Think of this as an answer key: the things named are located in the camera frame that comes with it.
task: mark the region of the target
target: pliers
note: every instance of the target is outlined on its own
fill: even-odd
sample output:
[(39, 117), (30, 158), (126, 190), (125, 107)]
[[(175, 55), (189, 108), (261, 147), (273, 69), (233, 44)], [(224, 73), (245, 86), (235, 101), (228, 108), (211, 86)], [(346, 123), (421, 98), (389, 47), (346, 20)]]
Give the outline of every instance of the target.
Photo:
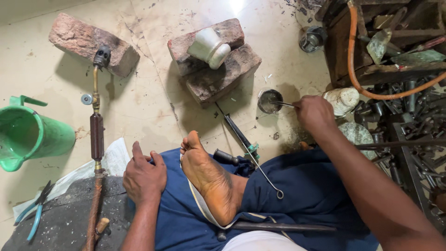
[(31, 209), (33, 209), (35, 206), (37, 206), (36, 211), (36, 219), (34, 220), (33, 228), (31, 229), (31, 232), (28, 235), (27, 241), (30, 241), (33, 236), (36, 234), (37, 227), (39, 226), (40, 218), (42, 216), (42, 209), (43, 209), (43, 203), (45, 203), (46, 197), (50, 194), (51, 190), (53, 189), (53, 186), (55, 185), (51, 184), (51, 181), (48, 181), (48, 184), (46, 184), (45, 188), (43, 189), (40, 196), (37, 198), (37, 200), (29, 205), (23, 212), (17, 217), (16, 222), (14, 223), (14, 226), (17, 226), (20, 221), (23, 219), (23, 217), (26, 215), (27, 212), (29, 212)]

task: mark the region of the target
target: black mat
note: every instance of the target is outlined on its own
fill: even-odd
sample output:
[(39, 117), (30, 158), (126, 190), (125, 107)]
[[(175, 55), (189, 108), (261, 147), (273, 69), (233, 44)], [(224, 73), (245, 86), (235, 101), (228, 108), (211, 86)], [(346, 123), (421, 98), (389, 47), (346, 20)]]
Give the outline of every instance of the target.
[[(43, 213), (34, 238), (26, 238), (34, 223), (32, 213), (23, 220), (5, 243), (2, 251), (79, 251), (86, 242), (88, 214), (94, 190), (94, 178), (75, 181), (67, 192), (43, 206)], [(122, 177), (104, 179), (99, 218), (110, 219), (110, 235), (99, 239), (96, 250), (119, 250), (132, 222)]]

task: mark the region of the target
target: wooden handle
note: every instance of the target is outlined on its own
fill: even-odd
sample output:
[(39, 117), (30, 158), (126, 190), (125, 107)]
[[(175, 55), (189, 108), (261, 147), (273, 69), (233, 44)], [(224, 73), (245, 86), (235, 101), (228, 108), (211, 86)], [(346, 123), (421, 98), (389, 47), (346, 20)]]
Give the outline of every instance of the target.
[[(104, 232), (104, 229), (108, 226), (108, 224), (110, 223), (110, 220), (107, 218), (101, 218), (98, 222), (98, 224), (96, 224), (96, 230), (98, 231), (98, 233), (102, 233)], [(97, 241), (99, 239), (99, 235), (95, 234), (95, 241)], [(82, 251), (87, 251), (87, 247), (84, 246), (82, 248)]]

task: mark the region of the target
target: brick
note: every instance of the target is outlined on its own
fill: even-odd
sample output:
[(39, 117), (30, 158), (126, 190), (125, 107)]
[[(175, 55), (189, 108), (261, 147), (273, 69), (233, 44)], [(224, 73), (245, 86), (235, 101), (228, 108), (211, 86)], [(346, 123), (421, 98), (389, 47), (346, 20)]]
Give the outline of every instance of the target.
[(126, 41), (65, 13), (60, 13), (54, 20), (48, 39), (57, 48), (74, 52), (92, 62), (99, 46), (109, 46), (112, 52), (108, 70), (120, 77), (127, 77), (140, 58)]
[(194, 99), (206, 108), (254, 74), (261, 63), (262, 59), (245, 44), (231, 51), (218, 70), (202, 69), (185, 76), (183, 81)]
[[(239, 48), (245, 44), (245, 34), (243, 33), (237, 18), (232, 18), (210, 27), (217, 32), (223, 43), (227, 43), (231, 47), (231, 50)], [(181, 76), (186, 76), (192, 72), (209, 67), (205, 62), (196, 59), (187, 53), (187, 48), (194, 43), (195, 34), (198, 31), (200, 30), (170, 39), (167, 42), (170, 55), (174, 62), (176, 62)]]

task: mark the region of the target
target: white cloth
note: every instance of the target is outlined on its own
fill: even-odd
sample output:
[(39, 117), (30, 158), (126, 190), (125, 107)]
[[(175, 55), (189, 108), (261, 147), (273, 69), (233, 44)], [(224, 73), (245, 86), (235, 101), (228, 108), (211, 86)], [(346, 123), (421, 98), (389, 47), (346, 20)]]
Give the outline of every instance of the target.
[(251, 231), (232, 238), (222, 251), (306, 251), (287, 237), (269, 231)]
[[(109, 176), (122, 176), (124, 174), (125, 168), (127, 167), (127, 163), (130, 161), (130, 157), (127, 152), (127, 148), (125, 146), (124, 138), (119, 138), (115, 140), (104, 153), (104, 157), (102, 158), (102, 167), (105, 168)], [(76, 180), (90, 178), (95, 176), (95, 161), (92, 160), (78, 169), (70, 172), (65, 175), (61, 179), (59, 179), (51, 190), (50, 194), (46, 198), (46, 201), (50, 201), (66, 192), (71, 183)], [(14, 219), (22, 213), (22, 211), (27, 208), (29, 205), (34, 203), (34, 201), (40, 196), (42, 191), (38, 191), (35, 198), (24, 202), (20, 205), (17, 205), (12, 208), (14, 211)], [(25, 217), (35, 211), (37, 207), (30, 210)]]

